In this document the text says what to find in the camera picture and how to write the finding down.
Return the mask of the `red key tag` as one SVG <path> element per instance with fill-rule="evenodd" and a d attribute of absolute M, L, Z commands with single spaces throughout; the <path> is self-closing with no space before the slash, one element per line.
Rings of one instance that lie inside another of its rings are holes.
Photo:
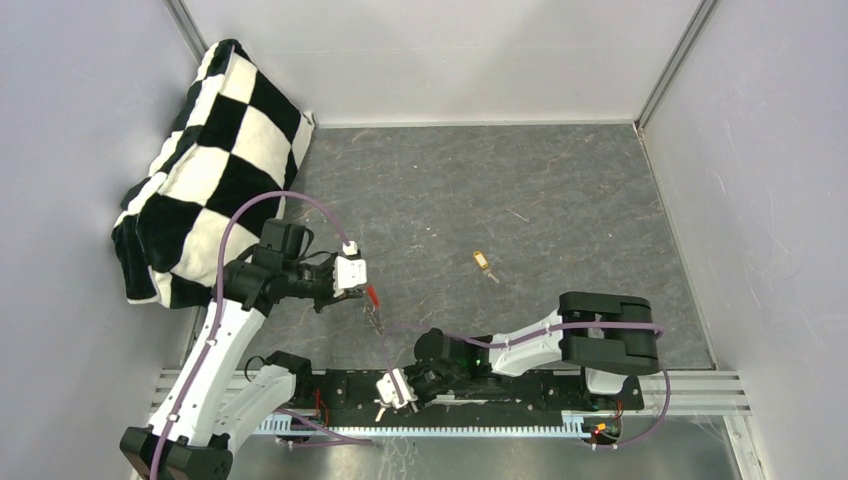
<path fill-rule="evenodd" d="M 378 308 L 380 307 L 380 300 L 379 300 L 379 298 L 378 298 L 378 295 L 377 295 L 377 292 L 376 292 L 376 289 L 374 288 L 374 286 L 373 286 L 373 285 L 369 285 L 369 286 L 366 288 L 366 292 L 367 292 L 367 294 L 368 294 L 368 296 L 369 296 L 369 299 L 370 299 L 370 301 L 371 301 L 372 306 L 373 306 L 375 309 L 378 309 Z"/>

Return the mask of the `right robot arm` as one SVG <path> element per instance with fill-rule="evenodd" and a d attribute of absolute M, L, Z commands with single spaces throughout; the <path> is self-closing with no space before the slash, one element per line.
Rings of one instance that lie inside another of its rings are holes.
<path fill-rule="evenodd" d="M 504 388 L 554 362 L 577 366 L 577 392 L 591 408 L 602 408 L 632 377 L 660 370 L 657 347 L 665 329 L 654 323 L 648 300 L 572 291 L 558 307 L 527 327 L 480 337 L 424 330 L 413 365 L 388 367 L 377 383 L 378 399 L 400 410 L 451 390 Z"/>

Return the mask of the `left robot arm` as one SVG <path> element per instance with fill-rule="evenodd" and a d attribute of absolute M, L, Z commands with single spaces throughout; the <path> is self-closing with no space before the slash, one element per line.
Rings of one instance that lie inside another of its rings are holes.
<path fill-rule="evenodd" d="M 317 386 L 310 360 L 282 351 L 264 357 L 255 377 L 232 399 L 231 375 L 273 307 L 306 299 L 316 311 L 360 298 L 367 267 L 358 245 L 319 264 L 308 262 L 314 237 L 303 225 L 265 222 L 260 239 L 223 264 L 216 292 L 174 385 L 144 427 L 128 428 L 120 450 L 144 479 L 225 479 L 244 441 L 273 411 L 302 407 Z"/>

